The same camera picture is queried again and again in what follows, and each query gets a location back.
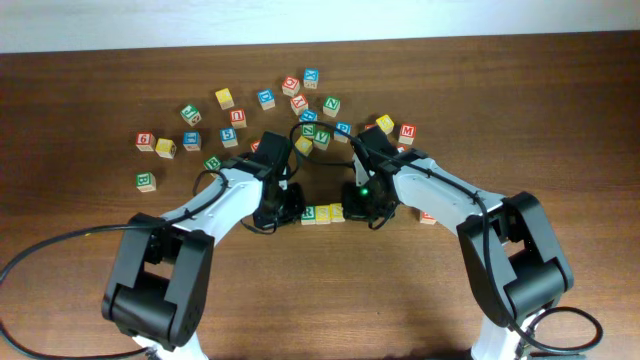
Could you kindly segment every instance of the wood grain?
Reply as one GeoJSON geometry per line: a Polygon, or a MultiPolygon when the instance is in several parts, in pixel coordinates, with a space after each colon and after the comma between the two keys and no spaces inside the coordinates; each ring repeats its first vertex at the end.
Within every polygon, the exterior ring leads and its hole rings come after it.
{"type": "MultiPolygon", "coordinates": [[[[390,114],[418,125],[414,146],[449,172],[535,194],[576,276],[561,304],[605,327],[590,358],[640,352],[637,32],[2,55],[0,264],[54,234],[181,205],[205,158],[248,151],[265,130],[288,133],[296,119],[280,83],[307,66],[320,69],[319,89],[303,91],[312,109],[334,95],[338,121],[362,127],[390,114]],[[228,114],[213,92],[224,87],[249,125],[232,149],[218,138],[228,114]],[[265,112],[256,92],[267,87],[276,108],[265,112]],[[180,141],[186,103],[203,114],[202,152],[167,160],[136,149],[142,130],[180,141]],[[136,190],[142,171],[158,191],[136,190]]],[[[313,155],[351,150],[332,143],[313,155]]],[[[321,204],[352,176],[305,164],[296,181],[321,204]]],[[[15,337],[54,354],[135,349],[100,314],[120,236],[68,241],[20,264],[0,295],[15,337]]],[[[480,319],[456,238],[402,208],[377,232],[296,225],[260,237],[236,226],[216,248],[198,334],[214,358],[399,358],[468,348],[480,319]]],[[[569,345],[591,335],[567,316],[539,336],[569,345]]],[[[19,357],[2,344],[0,358],[19,357]]]]}

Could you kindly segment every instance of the black cable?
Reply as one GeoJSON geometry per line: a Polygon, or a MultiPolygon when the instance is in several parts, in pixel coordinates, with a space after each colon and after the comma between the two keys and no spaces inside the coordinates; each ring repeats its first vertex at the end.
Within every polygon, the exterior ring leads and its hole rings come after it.
{"type": "Polygon", "coordinates": [[[393,206],[387,212],[387,215],[385,215],[385,217],[382,219],[382,221],[378,225],[373,226],[373,222],[369,221],[369,229],[380,230],[384,226],[384,224],[386,224],[387,221],[389,221],[389,219],[391,219],[395,215],[397,207],[398,205],[393,204],[393,206]]]}
{"type": "MultiPolygon", "coordinates": [[[[107,231],[125,231],[125,230],[134,230],[134,229],[154,229],[154,228],[160,228],[160,227],[165,227],[165,226],[171,226],[173,224],[179,223],[183,220],[189,219],[192,216],[200,213],[201,211],[203,211],[204,209],[206,209],[207,207],[209,207],[211,204],[213,204],[214,202],[216,202],[221,196],[222,194],[224,194],[224,192],[227,189],[227,186],[229,184],[229,181],[227,179],[227,177],[221,173],[218,170],[204,170],[202,171],[200,174],[198,174],[198,177],[196,179],[196,184],[195,184],[195,188],[197,188],[198,184],[200,183],[200,180],[202,178],[202,176],[204,174],[208,174],[208,173],[215,173],[218,174],[220,176],[220,178],[222,179],[222,186],[220,188],[220,191],[210,200],[208,200],[207,202],[205,202],[203,205],[199,206],[198,208],[196,208],[193,211],[185,211],[184,215],[181,215],[177,218],[171,219],[171,220],[161,220],[158,221],[157,223],[150,223],[150,224],[118,224],[118,225],[101,225],[101,226],[94,226],[94,227],[90,227],[90,228],[85,228],[85,229],[80,229],[80,230],[75,230],[75,231],[71,231],[68,232],[66,234],[62,234],[62,235],[58,235],[58,236],[54,236],[50,239],[41,241],[37,244],[34,244],[24,250],[22,250],[20,253],[18,253],[18,255],[14,256],[13,259],[11,259],[7,265],[5,265],[2,268],[2,271],[0,272],[0,286],[2,286],[2,284],[4,283],[4,280],[6,279],[6,277],[9,275],[9,272],[16,266],[18,265],[22,260],[24,260],[26,257],[28,257],[29,255],[35,253],[38,250],[41,250],[49,245],[53,245],[65,240],[69,240],[72,238],[76,238],[76,237],[80,237],[80,236],[87,236],[90,234],[95,234],[95,233],[101,233],[101,232],[107,232],[107,231]]],[[[126,352],[126,353],[120,353],[120,354],[113,354],[113,355],[95,355],[95,356],[57,356],[57,355],[48,355],[48,354],[43,354],[43,353],[39,353],[37,351],[33,351],[29,348],[27,348],[26,346],[22,345],[21,343],[19,343],[16,339],[14,339],[11,334],[9,333],[9,331],[7,330],[7,328],[4,326],[4,323],[2,322],[2,320],[0,319],[0,336],[2,336],[2,338],[4,339],[4,341],[7,342],[7,344],[9,344],[9,346],[11,346],[14,350],[16,350],[17,352],[19,352],[20,354],[32,358],[32,359],[42,359],[42,360],[57,360],[57,359],[78,359],[78,360],[111,360],[111,359],[124,359],[124,358],[129,358],[132,356],[136,356],[142,353],[145,353],[147,351],[151,351],[152,349],[150,348],[142,348],[136,351],[131,351],[131,352],[126,352]]]]}
{"type": "Polygon", "coordinates": [[[323,123],[323,122],[319,122],[319,121],[300,121],[300,122],[298,122],[297,124],[295,124],[295,125],[291,128],[291,131],[289,131],[289,141],[291,142],[291,147],[292,147],[293,151],[294,151],[294,152],[295,152],[295,154],[296,154],[296,168],[295,168],[295,170],[291,173],[291,176],[290,176],[289,178],[291,178],[293,175],[295,175],[295,173],[298,171],[298,168],[300,167],[300,165],[299,165],[299,163],[298,163],[298,156],[300,156],[300,157],[301,157],[301,158],[303,158],[304,160],[306,160],[306,161],[308,161],[308,162],[310,162],[310,163],[312,163],[312,164],[316,164],[316,165],[323,165],[323,166],[344,166],[344,167],[347,167],[347,168],[349,168],[349,169],[353,169],[353,168],[354,168],[354,167],[353,167],[353,161],[349,161],[349,162],[344,162],[344,161],[341,161],[341,162],[324,162],[324,161],[318,161],[318,160],[315,160],[315,159],[313,159],[313,158],[310,158],[310,157],[305,156],[304,154],[302,154],[302,153],[300,152],[300,150],[298,150],[298,148],[295,146],[295,143],[293,142],[293,133],[296,131],[296,129],[297,129],[297,128],[299,128],[300,126],[305,125],[305,124],[323,124],[323,126],[324,126],[324,125],[328,125],[327,127],[330,127],[330,128],[332,128],[332,129],[334,129],[334,130],[337,130],[337,131],[339,131],[341,134],[346,134],[345,132],[343,132],[343,131],[342,131],[342,130],[340,130],[340,129],[337,129],[337,128],[336,128],[336,127],[334,127],[334,126],[331,126],[331,125],[329,125],[329,124],[326,124],[326,123],[323,123]]]}
{"type": "MultiPolygon", "coordinates": [[[[382,153],[380,151],[377,151],[373,148],[368,147],[366,144],[364,144],[359,138],[351,136],[350,134],[347,134],[345,132],[343,132],[342,130],[336,128],[335,126],[331,125],[331,124],[327,124],[321,121],[314,121],[314,124],[320,125],[320,126],[324,126],[326,128],[329,129],[333,129],[335,131],[338,131],[339,133],[341,133],[343,136],[347,137],[351,143],[355,143],[358,145],[363,146],[364,148],[367,149],[367,151],[374,153],[388,161],[394,162],[396,164],[402,165],[402,166],[407,166],[409,168],[418,170],[424,174],[426,174],[428,177],[434,177],[458,190],[460,190],[462,193],[464,193],[465,195],[469,196],[474,203],[476,203],[478,205],[478,207],[480,207],[480,211],[482,212],[482,248],[483,248],[483,256],[484,256],[484,262],[485,262],[485,267],[487,269],[487,276],[489,278],[489,284],[491,286],[491,290],[495,296],[495,298],[498,300],[498,305],[503,313],[503,316],[507,319],[507,322],[509,323],[509,326],[511,327],[511,329],[513,331],[515,331],[526,343],[528,343],[531,346],[534,346],[542,351],[546,351],[547,353],[550,354],[554,354],[554,355],[575,355],[578,354],[579,352],[583,352],[583,351],[588,351],[593,349],[594,347],[596,347],[600,341],[602,341],[602,338],[604,337],[604,330],[602,328],[602,325],[600,324],[600,322],[593,317],[591,314],[587,313],[584,310],[581,309],[577,309],[577,308],[572,308],[572,307],[556,307],[553,309],[549,309],[546,310],[545,312],[543,312],[542,314],[538,315],[537,317],[535,317],[532,321],[532,324],[538,324],[540,321],[542,321],[542,319],[546,318],[547,316],[551,315],[551,314],[556,314],[556,313],[560,313],[560,312],[572,312],[575,313],[577,315],[580,315],[582,317],[584,317],[585,319],[587,319],[589,322],[591,322],[591,324],[593,324],[593,326],[596,329],[596,334],[593,337],[593,339],[583,345],[580,346],[573,346],[573,347],[566,347],[566,348],[562,348],[562,347],[557,347],[557,346],[551,346],[551,345],[547,345],[547,344],[543,344],[537,340],[535,340],[531,335],[529,335],[526,331],[522,330],[520,328],[520,326],[518,325],[518,323],[516,322],[516,320],[514,319],[513,316],[511,316],[511,313],[509,312],[509,310],[507,309],[507,306],[504,304],[504,302],[502,301],[502,298],[500,297],[499,294],[499,290],[498,290],[498,286],[496,285],[496,280],[495,280],[495,276],[493,274],[493,267],[491,265],[491,251],[490,251],[490,243],[489,243],[489,229],[490,229],[490,225],[489,225],[489,214],[487,212],[487,207],[484,204],[484,202],[482,201],[482,199],[480,198],[480,196],[478,196],[477,193],[472,192],[471,190],[467,189],[466,187],[458,184],[457,182],[446,178],[440,174],[434,173],[431,169],[425,169],[422,168],[420,166],[414,165],[412,163],[403,161],[403,160],[399,160],[396,159],[392,156],[389,156],[385,153],[382,153]]],[[[297,127],[299,127],[301,124],[298,123],[296,125],[293,126],[293,128],[291,129],[291,132],[289,133],[289,139],[291,140],[293,138],[293,130],[295,130],[297,127]]]]}
{"type": "Polygon", "coordinates": [[[251,231],[251,232],[252,232],[252,233],[254,233],[254,234],[258,234],[258,235],[273,235],[273,234],[275,234],[275,233],[276,233],[276,230],[278,229],[278,222],[275,222],[275,223],[273,224],[273,231],[271,231],[271,232],[268,232],[268,231],[262,231],[262,230],[260,230],[260,229],[258,229],[258,228],[256,228],[256,227],[253,227],[253,226],[251,226],[251,225],[249,225],[249,224],[245,223],[242,219],[240,219],[240,224],[241,224],[242,226],[244,226],[244,228],[245,228],[245,229],[247,229],[247,230],[251,231]]]}

